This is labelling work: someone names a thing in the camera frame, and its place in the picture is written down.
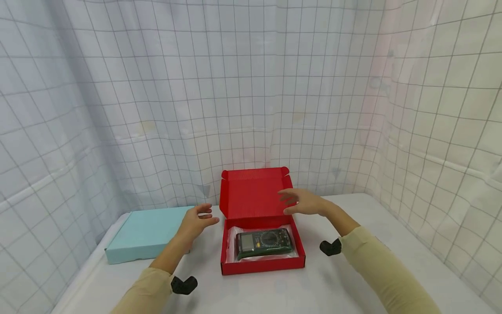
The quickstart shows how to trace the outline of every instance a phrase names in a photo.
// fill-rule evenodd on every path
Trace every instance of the multimeter dial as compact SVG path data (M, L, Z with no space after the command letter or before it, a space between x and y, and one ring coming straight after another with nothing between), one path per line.
M260 236L261 243L265 247L271 247L278 245L279 238L275 233L272 232L263 232Z

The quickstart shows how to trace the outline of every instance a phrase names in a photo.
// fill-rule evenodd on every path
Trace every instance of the red box lid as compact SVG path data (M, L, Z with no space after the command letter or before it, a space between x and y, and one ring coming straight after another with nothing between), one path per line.
M220 210L230 219L284 215L287 207L278 191L293 187L289 169L224 170L221 173Z

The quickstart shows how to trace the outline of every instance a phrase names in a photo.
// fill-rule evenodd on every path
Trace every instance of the green multimeter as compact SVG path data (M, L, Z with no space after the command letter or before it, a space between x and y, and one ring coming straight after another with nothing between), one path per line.
M285 228L238 233L235 238L237 260L245 257L286 254L293 242Z

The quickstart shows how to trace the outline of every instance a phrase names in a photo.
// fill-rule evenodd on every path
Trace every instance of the white tablecloth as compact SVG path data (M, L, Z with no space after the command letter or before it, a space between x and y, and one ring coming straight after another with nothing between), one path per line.
M339 204L387 245L432 295L443 313L494 313L372 197L348 194L325 197ZM223 217L218 206L216 216ZM108 265L104 247L126 215L112 225L53 314L108 313L151 260ZM183 257L176 275L193 275L198 287L188 296L171 295L167 313L385 313L375 293L345 257L325 256L323 240L338 234L326 218L295 215L307 255L304 269L222 276L223 223L209 228Z

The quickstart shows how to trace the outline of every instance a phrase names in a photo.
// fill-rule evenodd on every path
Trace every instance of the red box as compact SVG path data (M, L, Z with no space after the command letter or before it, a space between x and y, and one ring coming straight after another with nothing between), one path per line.
M221 273L223 275L255 273L262 271L305 267L305 251L293 216L284 215L287 207L280 202L278 191L293 187L289 169L265 168L224 170L221 173L220 209L226 220L221 245ZM274 229L291 225L298 257L225 263L228 230L234 226L243 229Z

